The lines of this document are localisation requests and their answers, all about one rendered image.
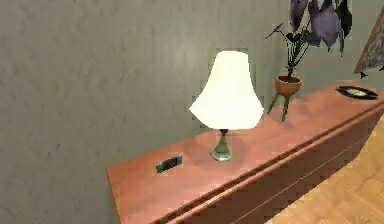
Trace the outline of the white shade table lamp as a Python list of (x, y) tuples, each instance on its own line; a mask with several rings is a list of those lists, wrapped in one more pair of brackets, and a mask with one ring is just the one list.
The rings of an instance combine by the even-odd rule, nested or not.
[(219, 162), (229, 161), (232, 151), (226, 140), (228, 131), (256, 127), (264, 112), (252, 84), (248, 54), (219, 52), (205, 87), (189, 110), (205, 126), (220, 131), (210, 155)]

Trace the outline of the dark green remote control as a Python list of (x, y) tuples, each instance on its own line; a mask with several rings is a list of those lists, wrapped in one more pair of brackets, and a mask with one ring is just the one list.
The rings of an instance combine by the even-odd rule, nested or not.
[(182, 156), (178, 155), (178, 156), (166, 159), (166, 160), (158, 163), (156, 165), (156, 171), (158, 173), (162, 173), (166, 170), (169, 170), (169, 169), (174, 168), (174, 167), (181, 165), (181, 164), (182, 164)]

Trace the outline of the reddish brown wooden sideboard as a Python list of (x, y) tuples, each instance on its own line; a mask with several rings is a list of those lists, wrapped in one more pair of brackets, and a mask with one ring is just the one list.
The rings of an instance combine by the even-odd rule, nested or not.
[[(384, 114), (384, 90), (359, 100), (327, 87), (293, 100), (253, 129), (227, 136), (233, 157), (209, 154), (207, 131), (107, 168), (119, 224), (264, 224), (359, 153)], [(162, 173), (156, 165), (181, 155)]]

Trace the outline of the house plant in orange pot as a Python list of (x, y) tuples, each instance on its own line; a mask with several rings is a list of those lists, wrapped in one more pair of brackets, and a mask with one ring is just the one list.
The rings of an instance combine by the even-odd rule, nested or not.
[(281, 121), (286, 120), (288, 114), (290, 98), (294, 96), (301, 88), (302, 79), (294, 74), (295, 69), (299, 62), (305, 55), (309, 44), (307, 43), (303, 32), (284, 33), (281, 28), (283, 24), (277, 25), (273, 31), (268, 35), (271, 37), (273, 34), (280, 34), (283, 36), (287, 47), (287, 74), (278, 75), (275, 78), (275, 94), (268, 107), (267, 113), (270, 113), (274, 108), (279, 97), (284, 98)]

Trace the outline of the purple leaved hanging plant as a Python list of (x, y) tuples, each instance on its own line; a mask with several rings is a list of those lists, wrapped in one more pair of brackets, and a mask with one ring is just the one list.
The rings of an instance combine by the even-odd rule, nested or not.
[(298, 32), (305, 11), (309, 13), (310, 29), (302, 29), (304, 40), (312, 46), (323, 41), (330, 49), (340, 38), (340, 52), (343, 52), (344, 38), (352, 29), (353, 15), (348, 0), (323, 0), (321, 6), (318, 0), (290, 0), (289, 17), (294, 33)]

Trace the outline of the black oval dish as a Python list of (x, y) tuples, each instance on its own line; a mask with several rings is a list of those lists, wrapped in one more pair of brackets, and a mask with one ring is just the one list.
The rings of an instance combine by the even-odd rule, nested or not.
[(378, 98), (377, 93), (357, 86), (338, 86), (336, 90), (344, 96), (360, 100), (376, 100)]

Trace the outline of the wood framed wall picture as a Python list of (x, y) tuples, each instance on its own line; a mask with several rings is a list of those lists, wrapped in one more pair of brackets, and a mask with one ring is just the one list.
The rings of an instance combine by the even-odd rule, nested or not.
[(363, 72), (384, 65), (384, 6), (381, 8), (375, 25), (369, 35), (364, 50), (354, 69), (355, 73)]

